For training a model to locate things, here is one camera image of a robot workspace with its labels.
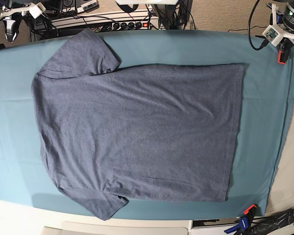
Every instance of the gray t-shirt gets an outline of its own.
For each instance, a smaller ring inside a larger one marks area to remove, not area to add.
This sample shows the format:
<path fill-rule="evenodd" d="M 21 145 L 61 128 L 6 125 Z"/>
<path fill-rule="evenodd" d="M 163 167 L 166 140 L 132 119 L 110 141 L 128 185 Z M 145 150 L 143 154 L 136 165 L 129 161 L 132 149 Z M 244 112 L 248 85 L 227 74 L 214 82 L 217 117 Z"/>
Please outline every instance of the gray t-shirt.
<path fill-rule="evenodd" d="M 86 29 L 35 75 L 41 155 L 53 183 L 103 220 L 126 198 L 224 201 L 243 65 L 119 64 Z"/>

